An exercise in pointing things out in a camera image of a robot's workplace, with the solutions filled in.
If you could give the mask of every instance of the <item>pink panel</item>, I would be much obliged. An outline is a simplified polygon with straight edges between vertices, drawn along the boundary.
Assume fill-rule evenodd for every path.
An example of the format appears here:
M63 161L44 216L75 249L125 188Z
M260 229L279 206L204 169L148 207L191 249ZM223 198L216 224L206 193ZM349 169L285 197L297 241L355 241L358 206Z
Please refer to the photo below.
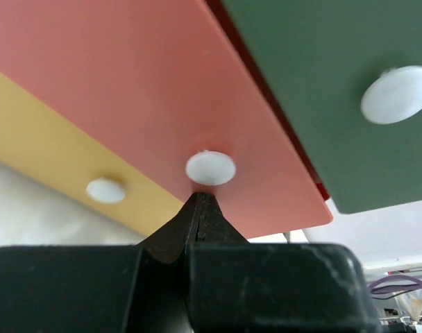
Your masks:
M0 70L182 200L190 155L231 155L213 192L246 237L331 219L202 1L0 0Z

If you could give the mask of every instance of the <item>yellow panel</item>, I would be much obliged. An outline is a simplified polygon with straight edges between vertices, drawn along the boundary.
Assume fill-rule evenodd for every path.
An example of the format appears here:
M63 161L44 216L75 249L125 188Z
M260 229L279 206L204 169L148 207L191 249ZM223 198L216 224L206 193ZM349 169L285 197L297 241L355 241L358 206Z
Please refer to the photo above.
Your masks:
M1 73L0 162L144 235L157 230L182 205ZM105 205L86 196L88 182L100 176L125 184L122 202Z

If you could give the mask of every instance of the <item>green board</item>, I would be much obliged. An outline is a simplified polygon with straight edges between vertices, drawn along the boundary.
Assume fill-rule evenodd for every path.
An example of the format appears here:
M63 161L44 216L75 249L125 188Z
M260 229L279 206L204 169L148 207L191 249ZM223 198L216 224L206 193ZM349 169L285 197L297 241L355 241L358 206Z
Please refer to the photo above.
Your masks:
M341 212L422 200L422 111L392 125L360 112L382 73L422 65L422 0L223 4Z

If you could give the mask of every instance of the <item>wire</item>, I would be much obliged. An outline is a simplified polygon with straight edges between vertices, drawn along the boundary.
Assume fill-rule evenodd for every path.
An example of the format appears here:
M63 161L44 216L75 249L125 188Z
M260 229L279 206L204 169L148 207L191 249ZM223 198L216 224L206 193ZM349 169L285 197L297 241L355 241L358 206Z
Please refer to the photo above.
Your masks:
M408 291L419 289L418 284L392 284L389 286L376 287L372 290L374 294L397 293L398 291Z
M379 280L376 280L375 282L370 283L369 284L369 291L371 293L374 293L374 289L379 284L382 284L382 283L387 282L387 281L393 281L393 280L409 280L409 281L412 281L416 284L416 286L417 286L416 289L422 289L422 280L416 279L415 277L412 277L412 276L409 276L409 275L395 274L395 275L385 276L385 277L383 277ZM406 287L404 287L403 291L411 291L413 287L414 286L408 286L408 287L406 286Z
M390 300L392 298L395 298L395 297L397 297L399 295L403 295L404 293L409 293L411 291L412 290L401 291L400 293L395 293L394 295L391 295L389 297L383 297L383 298L381 298L381 297L372 297L372 299L374 299L374 300Z

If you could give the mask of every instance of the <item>colored board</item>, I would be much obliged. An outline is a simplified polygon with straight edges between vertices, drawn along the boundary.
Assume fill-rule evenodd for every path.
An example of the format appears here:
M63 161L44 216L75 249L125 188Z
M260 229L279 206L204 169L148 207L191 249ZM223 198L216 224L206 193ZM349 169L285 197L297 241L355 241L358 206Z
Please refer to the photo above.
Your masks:
M341 212L422 200L422 112L360 111L382 73L422 65L422 0L223 2Z
M246 237L331 219L202 1L0 1L0 71L179 200L189 156L231 155L207 190Z
M182 207L152 180L0 73L0 162L151 234ZM85 194L101 176L122 181L125 199L102 205Z

